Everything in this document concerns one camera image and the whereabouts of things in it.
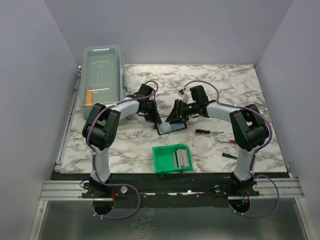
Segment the black leather card holder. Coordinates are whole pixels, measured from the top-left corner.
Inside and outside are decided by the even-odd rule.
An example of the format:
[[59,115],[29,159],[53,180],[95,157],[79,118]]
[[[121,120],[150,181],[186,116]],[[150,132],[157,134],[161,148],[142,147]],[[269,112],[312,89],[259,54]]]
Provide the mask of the black leather card holder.
[[173,123],[170,124],[168,122],[163,121],[162,123],[155,123],[153,125],[153,129],[157,131],[158,135],[169,134],[177,131],[181,131],[187,129],[187,125],[185,123]]

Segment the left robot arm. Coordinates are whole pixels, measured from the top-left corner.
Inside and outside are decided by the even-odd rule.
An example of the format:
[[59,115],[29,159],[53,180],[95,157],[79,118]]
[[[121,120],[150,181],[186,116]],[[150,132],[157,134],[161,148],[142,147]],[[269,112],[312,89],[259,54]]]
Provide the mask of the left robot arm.
[[127,95],[124,99],[115,103],[93,105],[86,123],[82,129],[82,136],[90,148],[92,180],[96,181],[93,191],[101,198],[107,197],[110,191],[113,193],[116,187],[138,190],[128,183],[109,183],[111,171],[109,166],[109,151],[113,144],[118,126],[121,120],[131,115],[140,115],[146,122],[160,124],[162,122],[158,113],[156,93],[159,85],[155,81],[143,83],[134,94]]

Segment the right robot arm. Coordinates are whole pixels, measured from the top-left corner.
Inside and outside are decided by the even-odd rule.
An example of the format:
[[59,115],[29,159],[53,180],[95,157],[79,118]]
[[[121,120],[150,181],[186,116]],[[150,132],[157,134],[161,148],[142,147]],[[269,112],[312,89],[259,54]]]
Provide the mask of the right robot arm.
[[176,99],[166,122],[185,123],[192,115],[218,119],[231,124],[238,145],[237,163],[230,175],[229,191],[236,196],[247,192],[254,181],[254,162],[257,152],[272,138],[272,128],[255,104],[232,106],[218,99],[209,100],[201,85],[190,89],[193,102]]

